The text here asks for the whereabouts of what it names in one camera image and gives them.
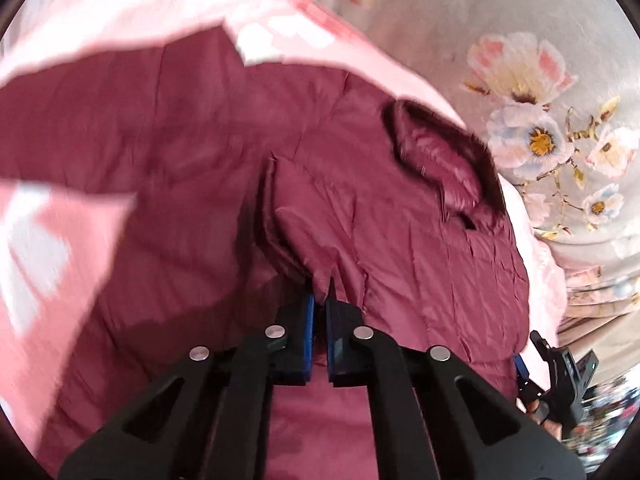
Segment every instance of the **beige fabric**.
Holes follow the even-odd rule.
[[[640,362],[640,40],[617,2],[320,1],[484,135],[567,270],[576,356],[597,346],[599,380]]]

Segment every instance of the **yellow flower center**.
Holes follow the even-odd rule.
[[[604,202],[600,200],[599,202],[595,202],[591,205],[591,212],[594,215],[600,215],[604,211]]]
[[[533,133],[529,135],[529,149],[537,156],[545,156],[553,152],[556,145],[548,131],[542,128],[533,128]]]

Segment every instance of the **pink cloth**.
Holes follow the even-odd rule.
[[[236,48],[246,64],[284,59],[342,66],[391,94],[425,102],[462,124],[426,81],[390,60],[311,0],[54,0],[0,62],[0,84],[19,73],[96,50],[163,44],[221,20],[235,34]],[[501,183],[518,250],[529,273],[530,327],[554,344],[565,306],[562,270],[547,247],[534,238],[516,190],[506,181]],[[8,203],[14,192],[15,184],[0,184],[0,203]],[[6,306],[6,310],[0,310],[0,401],[31,450],[54,402],[76,332],[96,290],[108,277],[129,205],[130,201],[122,197],[96,198],[52,190],[44,205],[36,208],[36,214],[30,213],[32,225],[45,228],[52,238],[60,240],[47,244],[46,236],[38,238],[37,251],[47,255],[45,261],[49,261],[45,274],[58,279],[49,288],[43,286],[43,294],[27,275],[29,289],[37,299],[36,309],[28,308],[33,301],[9,305],[7,291],[20,287],[15,285],[16,273],[8,269],[18,267],[24,272],[24,267],[15,251],[5,251],[9,263],[0,267]],[[10,237],[6,240],[11,248]],[[30,321],[20,325],[18,318]],[[532,376],[548,384],[546,366],[533,353],[526,350]]]

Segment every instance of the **maroon jacket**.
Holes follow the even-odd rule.
[[[345,70],[246,68],[219,27],[20,77],[0,118],[0,176],[138,194],[42,437],[50,472],[190,348],[263,330],[305,275],[514,398],[527,278],[497,174],[424,107]],[[376,478],[366,393],[314,377],[274,394],[268,478]]]

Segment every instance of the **silver screw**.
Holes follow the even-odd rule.
[[[359,326],[353,330],[353,335],[357,339],[371,339],[373,337],[373,329],[369,326]]]
[[[206,346],[196,346],[189,352],[189,357],[194,361],[204,361],[209,357],[209,349]]]
[[[267,327],[267,330],[265,330],[264,333],[269,339],[278,339],[284,336],[287,333],[287,331],[284,330],[283,326],[271,325]]]
[[[451,357],[451,352],[446,346],[434,346],[429,352],[431,359],[435,361],[446,361]]]

